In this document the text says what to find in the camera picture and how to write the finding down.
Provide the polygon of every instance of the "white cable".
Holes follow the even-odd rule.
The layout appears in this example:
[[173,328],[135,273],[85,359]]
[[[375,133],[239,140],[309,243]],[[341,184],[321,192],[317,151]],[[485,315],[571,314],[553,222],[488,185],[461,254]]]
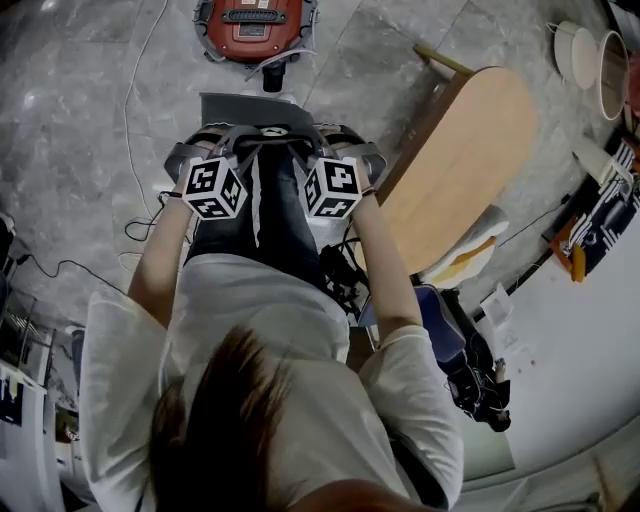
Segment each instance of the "white cable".
[[124,98],[124,105],[122,107],[122,113],[124,115],[124,137],[125,137],[125,140],[126,140],[126,143],[127,143],[127,153],[129,155],[129,165],[131,167],[131,173],[133,174],[133,177],[136,179],[136,183],[138,184],[138,188],[140,189],[140,195],[142,196],[142,203],[144,204],[144,207],[147,210],[147,214],[149,215],[149,218],[152,218],[153,215],[151,215],[151,210],[150,210],[149,206],[147,205],[147,200],[144,197],[144,190],[142,189],[142,182],[140,181],[140,178],[138,178],[138,175],[136,174],[136,171],[133,168],[133,157],[131,156],[131,143],[129,141],[129,123],[127,121],[127,102],[129,101],[129,96],[131,96],[131,91],[133,90],[133,83],[134,83],[134,81],[136,79],[136,73],[138,72],[138,66],[140,65],[140,59],[142,58],[142,54],[147,49],[147,45],[149,44],[149,40],[151,39],[151,35],[153,34],[153,31],[158,26],[158,23],[160,22],[160,18],[162,18],[162,15],[167,10],[167,6],[168,5],[169,5],[169,0],[164,0],[164,5],[162,6],[162,9],[160,10],[160,14],[158,14],[158,17],[156,18],[156,21],[153,23],[153,26],[151,27],[151,30],[149,31],[149,35],[147,36],[147,39],[145,40],[144,44],[142,45],[142,49],[140,50],[140,55],[138,55],[138,60],[136,60],[136,65],[133,67],[133,74],[131,75],[131,81],[129,82],[129,89],[127,90],[127,95]]
[[253,77],[253,75],[255,75],[263,67],[268,66],[269,64],[273,64],[274,62],[278,62],[279,60],[284,59],[285,57],[288,57],[289,55],[294,55],[296,53],[309,53],[311,55],[318,55],[313,50],[308,50],[307,48],[296,48],[295,50],[287,50],[286,52],[279,53],[278,55],[276,55],[274,57],[271,57],[271,58],[269,58],[267,60],[263,60],[255,68],[253,68],[251,73],[249,73],[247,75],[247,78],[245,78],[244,81],[248,82]]

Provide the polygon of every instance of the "black strap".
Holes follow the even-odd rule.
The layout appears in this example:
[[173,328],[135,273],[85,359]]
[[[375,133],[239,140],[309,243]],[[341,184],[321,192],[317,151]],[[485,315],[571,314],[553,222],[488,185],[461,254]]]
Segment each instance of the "black strap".
[[407,473],[420,501],[427,507],[449,510],[449,500],[442,487],[427,469],[424,455],[406,435],[385,425],[396,461]]

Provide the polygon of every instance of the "marble floor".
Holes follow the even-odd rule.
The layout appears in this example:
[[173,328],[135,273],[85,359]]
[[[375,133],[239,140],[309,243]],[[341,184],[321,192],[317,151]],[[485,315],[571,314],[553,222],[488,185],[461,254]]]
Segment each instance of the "marble floor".
[[[123,104],[163,0],[21,0],[0,14],[0,207],[49,271],[72,258],[118,286],[131,274],[118,255],[139,252],[124,225],[146,215],[131,174]],[[192,28],[195,0],[169,0],[140,59],[127,103],[133,166],[151,209],[173,141],[199,124],[199,92],[260,90],[238,64],[204,61]],[[289,68],[285,92],[318,120],[342,121],[392,152],[412,107],[435,75],[411,51],[422,42],[471,68],[502,65],[529,85],[539,113],[535,155],[497,199],[515,233],[583,178],[571,144],[604,141],[612,126],[588,95],[563,84],[546,22],[571,19],[596,38],[606,28],[596,0],[320,0],[318,55]],[[544,250],[541,221],[498,250],[463,287],[477,306]],[[122,257],[125,267],[135,257]],[[14,283],[53,319],[82,323],[97,282],[64,266],[55,280],[32,262]]]

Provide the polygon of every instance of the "leg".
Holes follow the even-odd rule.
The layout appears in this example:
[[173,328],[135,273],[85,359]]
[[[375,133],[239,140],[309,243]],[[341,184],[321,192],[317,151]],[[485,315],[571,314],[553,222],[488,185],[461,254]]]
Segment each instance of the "leg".
[[[238,161],[243,162],[251,150],[238,151]],[[251,193],[253,182],[251,168],[240,178],[249,196],[235,219],[221,219],[200,222],[193,237],[187,260],[208,253],[235,254],[256,259],[256,243],[253,234],[253,216],[251,214]]]
[[263,146],[260,166],[260,260],[322,291],[326,277],[298,199],[293,157],[286,146]]

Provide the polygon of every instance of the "white t-shirt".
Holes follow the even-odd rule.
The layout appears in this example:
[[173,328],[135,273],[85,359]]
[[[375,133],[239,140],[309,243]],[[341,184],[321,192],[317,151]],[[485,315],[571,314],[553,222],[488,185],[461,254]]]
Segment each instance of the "white t-shirt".
[[169,330],[126,296],[91,298],[80,384],[85,470],[104,512],[154,510],[147,443],[167,337],[168,371],[197,385],[235,325],[253,329],[265,367],[284,357],[291,375],[272,449],[274,490],[294,501],[336,480],[362,479],[416,498],[396,468],[385,421],[412,439],[450,506],[462,485],[462,440],[429,335],[404,327],[360,375],[344,363],[349,326],[327,295],[261,263],[206,254],[185,265]]

